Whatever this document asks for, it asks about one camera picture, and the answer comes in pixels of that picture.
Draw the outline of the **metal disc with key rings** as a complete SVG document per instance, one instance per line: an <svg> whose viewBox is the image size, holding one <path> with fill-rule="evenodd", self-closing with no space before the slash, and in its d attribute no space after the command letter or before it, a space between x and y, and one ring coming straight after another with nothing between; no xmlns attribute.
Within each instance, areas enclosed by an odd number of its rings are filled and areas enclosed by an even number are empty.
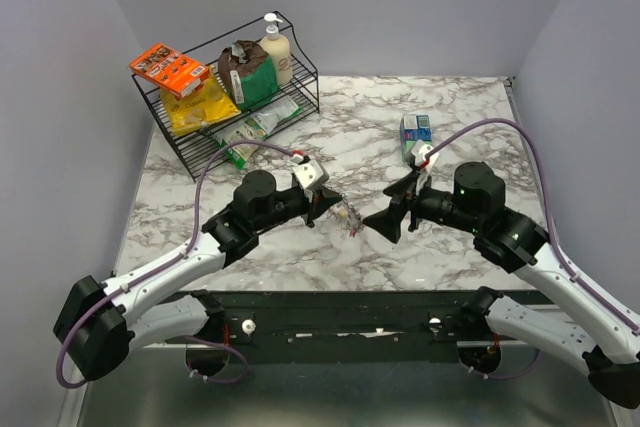
<svg viewBox="0 0 640 427"><path fill-rule="evenodd" d="M364 229L362 215L346 198L333 205L328 214L348 233L350 238L354 238Z"/></svg>

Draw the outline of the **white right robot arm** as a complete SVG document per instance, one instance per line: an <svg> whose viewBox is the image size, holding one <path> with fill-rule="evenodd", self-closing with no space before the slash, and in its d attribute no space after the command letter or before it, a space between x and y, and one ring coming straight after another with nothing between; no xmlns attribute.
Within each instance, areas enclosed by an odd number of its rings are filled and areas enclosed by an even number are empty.
<svg viewBox="0 0 640 427"><path fill-rule="evenodd" d="M638 314L571 262L541 225L507 207L505 183L486 163L457 167L452 192L412 172L384 193L388 207L366 217L365 226L392 243L405 218L411 230L431 221L470 233L484 259L535 287L570 318L557 321L482 287L459 317L467 336L492 332L523 341L574 367L609 401L638 408Z"/></svg>

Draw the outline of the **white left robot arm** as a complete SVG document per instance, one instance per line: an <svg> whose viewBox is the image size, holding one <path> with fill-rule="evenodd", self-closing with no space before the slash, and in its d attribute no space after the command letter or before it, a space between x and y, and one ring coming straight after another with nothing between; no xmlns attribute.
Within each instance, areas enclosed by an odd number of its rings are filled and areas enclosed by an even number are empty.
<svg viewBox="0 0 640 427"><path fill-rule="evenodd" d="M88 275L71 287L53 327L61 343L58 382L72 389L115 370L137 347L175 337L214 340L220 315L201 296L169 298L187 284L245 257L261 234L300 218L308 227L342 196L311 180L303 165L291 185L277 187L264 170L246 174L232 199L206 222L196 222L192 237L160 258L127 274L98 282Z"/></svg>

